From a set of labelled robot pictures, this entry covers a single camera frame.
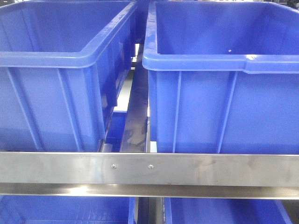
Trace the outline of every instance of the metal rack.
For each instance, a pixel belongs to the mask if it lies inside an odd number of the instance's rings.
[[[142,50],[121,153],[0,152],[0,194],[299,199],[299,155],[148,153]]]

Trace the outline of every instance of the metal frame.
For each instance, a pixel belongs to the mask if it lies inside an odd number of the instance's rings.
[[[0,152],[0,194],[299,199],[299,155],[145,153],[142,47],[138,58],[125,153]]]

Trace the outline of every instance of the metal bar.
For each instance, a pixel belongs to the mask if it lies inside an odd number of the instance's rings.
[[[142,53],[140,45],[121,143],[123,153],[144,153],[146,149],[148,72],[142,66]]]
[[[0,183],[299,187],[299,155],[0,152]]]
[[[299,199],[299,187],[0,183],[0,194]]]

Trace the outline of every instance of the storage bin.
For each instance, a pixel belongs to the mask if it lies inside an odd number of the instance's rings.
[[[165,198],[166,224],[292,224],[277,200]]]
[[[135,3],[0,8],[0,149],[97,151],[131,67]]]
[[[0,196],[0,224],[134,224],[128,197]]]
[[[151,4],[143,65],[158,151],[299,153],[298,20],[270,2]]]

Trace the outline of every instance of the blue plastic crate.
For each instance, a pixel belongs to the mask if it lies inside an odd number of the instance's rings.
[[[134,206],[129,197],[0,196],[0,224],[134,224]]]
[[[165,198],[166,224],[292,224],[281,201]]]
[[[0,149],[98,150],[131,67],[135,8],[129,1],[0,8]]]
[[[269,2],[151,4],[143,65],[158,151],[299,153],[298,20]]]

